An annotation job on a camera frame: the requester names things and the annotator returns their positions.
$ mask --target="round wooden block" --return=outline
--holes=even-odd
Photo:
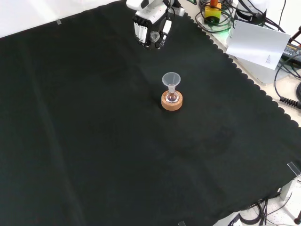
[[[168,91],[164,92],[161,96],[161,104],[168,111],[176,111],[176,110],[180,109],[180,107],[182,107],[183,96],[179,91],[176,91],[176,92],[179,95],[179,100],[175,103],[170,103],[165,100],[165,95],[168,93]]]

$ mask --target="funnel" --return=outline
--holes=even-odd
[[[175,87],[179,85],[180,81],[180,76],[174,72],[169,72],[163,76],[162,82],[168,87],[168,93],[165,96],[167,102],[175,103],[179,100],[179,95],[175,91]]]

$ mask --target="black tablecloth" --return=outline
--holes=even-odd
[[[1,225],[212,226],[294,177],[297,123],[187,15],[159,51],[133,15],[112,3],[0,40]]]

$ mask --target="orange component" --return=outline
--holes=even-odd
[[[217,6],[217,4],[218,4],[218,0],[211,0],[210,1],[211,6]]]

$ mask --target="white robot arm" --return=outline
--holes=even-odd
[[[185,13],[177,0],[127,0],[127,6],[137,10],[133,18],[136,39],[147,49],[162,48],[172,18]]]

